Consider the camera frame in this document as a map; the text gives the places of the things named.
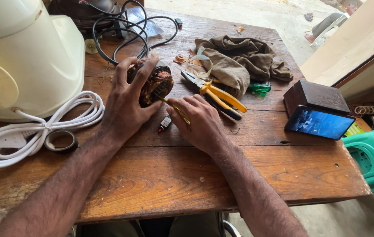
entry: concrete floor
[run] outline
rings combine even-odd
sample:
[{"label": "concrete floor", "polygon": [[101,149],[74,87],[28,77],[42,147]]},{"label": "concrete floor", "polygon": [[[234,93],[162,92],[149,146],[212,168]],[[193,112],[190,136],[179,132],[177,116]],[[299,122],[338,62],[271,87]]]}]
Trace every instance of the concrete floor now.
[{"label": "concrete floor", "polygon": [[[310,48],[304,31],[310,30],[329,14],[339,12],[320,0],[145,0],[145,5],[148,8],[276,29],[298,65],[302,65],[324,42],[321,40],[316,47]],[[305,13],[314,14],[312,22],[304,19]],[[325,39],[334,31],[329,31]],[[311,237],[374,237],[374,195],[291,209]],[[239,213],[229,214],[227,220],[244,237],[252,237]]]},{"label": "concrete floor", "polygon": [[[374,237],[374,195],[343,202],[291,207],[291,210],[310,237]],[[242,236],[253,237],[239,213],[230,213],[226,220]]]}]

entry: phone screen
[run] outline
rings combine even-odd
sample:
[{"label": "phone screen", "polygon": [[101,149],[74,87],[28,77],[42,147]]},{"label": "phone screen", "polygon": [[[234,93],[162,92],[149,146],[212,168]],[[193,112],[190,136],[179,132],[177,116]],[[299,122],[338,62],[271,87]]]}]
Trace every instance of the phone screen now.
[{"label": "phone screen", "polygon": [[352,117],[329,114],[307,106],[299,106],[286,123],[285,129],[339,140],[354,121],[355,119]]}]

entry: cable clip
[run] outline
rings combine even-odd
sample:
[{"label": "cable clip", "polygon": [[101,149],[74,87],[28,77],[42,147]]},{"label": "cable clip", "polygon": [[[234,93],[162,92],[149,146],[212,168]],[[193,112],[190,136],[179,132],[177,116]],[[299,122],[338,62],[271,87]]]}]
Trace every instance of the cable clip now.
[{"label": "cable clip", "polygon": [[50,127],[48,127],[46,123],[42,123],[42,126],[43,126],[44,128],[49,129],[49,131],[52,132],[52,129],[51,129]]}]

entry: wooden box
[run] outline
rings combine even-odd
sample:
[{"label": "wooden box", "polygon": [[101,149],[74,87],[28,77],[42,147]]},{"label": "wooden box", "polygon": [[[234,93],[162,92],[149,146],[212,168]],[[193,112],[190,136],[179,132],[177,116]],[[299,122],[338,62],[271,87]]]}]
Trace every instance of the wooden box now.
[{"label": "wooden box", "polygon": [[288,116],[297,105],[325,110],[326,112],[348,115],[350,110],[339,89],[299,80],[284,94]]}]

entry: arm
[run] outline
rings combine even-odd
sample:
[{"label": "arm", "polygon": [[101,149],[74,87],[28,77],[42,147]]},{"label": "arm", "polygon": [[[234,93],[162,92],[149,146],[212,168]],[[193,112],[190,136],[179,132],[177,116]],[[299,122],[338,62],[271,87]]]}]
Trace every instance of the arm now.
[{"label": "arm", "polygon": [[140,89],[156,66],[149,60],[128,84],[127,68],[137,58],[127,58],[115,69],[111,93],[99,130],[0,224],[0,236],[64,236],[73,226],[94,182],[112,156],[162,105],[147,108],[138,103]]},{"label": "arm", "polygon": [[356,11],[355,6],[348,6],[346,8],[346,12],[348,13],[349,16],[352,16],[352,14],[354,14],[355,11]]},{"label": "arm", "polygon": [[276,191],[225,134],[215,108],[200,95],[171,98],[190,120],[188,125],[172,108],[167,111],[183,137],[209,154],[222,170],[237,199],[240,213],[254,236],[307,236],[300,222]]}]

